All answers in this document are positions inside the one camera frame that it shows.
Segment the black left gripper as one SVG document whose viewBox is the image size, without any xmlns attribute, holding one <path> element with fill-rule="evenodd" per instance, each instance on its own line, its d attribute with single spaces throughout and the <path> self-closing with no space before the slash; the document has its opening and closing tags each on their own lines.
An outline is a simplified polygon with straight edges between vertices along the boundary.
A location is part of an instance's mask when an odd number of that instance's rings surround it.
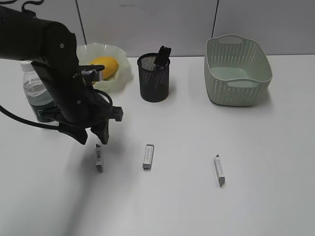
<svg viewBox="0 0 315 236">
<path fill-rule="evenodd" d="M 52 68 L 36 61 L 31 65 L 58 108 L 57 112 L 48 112 L 60 123 L 58 130 L 85 145 L 88 139 L 86 128 L 91 128 L 91 132 L 106 145 L 109 119 L 122 121 L 123 111 L 121 107 L 113 106 L 107 93 L 93 88 L 95 74 L 105 66 L 63 65 Z"/>
</svg>

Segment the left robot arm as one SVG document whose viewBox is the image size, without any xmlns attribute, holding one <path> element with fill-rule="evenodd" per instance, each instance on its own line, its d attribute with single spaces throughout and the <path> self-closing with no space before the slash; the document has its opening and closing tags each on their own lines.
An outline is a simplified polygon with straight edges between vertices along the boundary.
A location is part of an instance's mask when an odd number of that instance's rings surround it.
<svg viewBox="0 0 315 236">
<path fill-rule="evenodd" d="M 103 144 L 109 139 L 109 121 L 121 121 L 123 110 L 113 105 L 111 97 L 92 85 L 103 65 L 80 65 L 74 33 L 59 22 L 42 20 L 30 10 L 20 11 L 0 4 L 0 57 L 30 61 L 52 99 L 54 107 L 39 111 L 40 117 L 58 122 L 45 125 L 20 118 L 8 110 L 8 117 L 35 127 L 57 130 L 81 144 L 88 138 L 87 129 Z"/>
</svg>

